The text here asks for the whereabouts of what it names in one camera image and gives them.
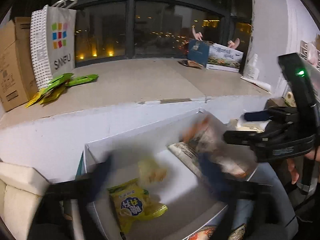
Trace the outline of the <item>person's right hand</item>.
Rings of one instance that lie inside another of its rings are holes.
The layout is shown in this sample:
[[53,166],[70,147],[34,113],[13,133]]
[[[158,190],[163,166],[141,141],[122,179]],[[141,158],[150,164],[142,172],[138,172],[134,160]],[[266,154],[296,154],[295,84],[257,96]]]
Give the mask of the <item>person's right hand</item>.
[[[304,155],[304,158],[319,162],[319,148],[312,149],[309,153]],[[288,158],[286,162],[291,176],[291,184],[294,185],[299,180],[300,166],[302,166],[303,163],[302,157]]]

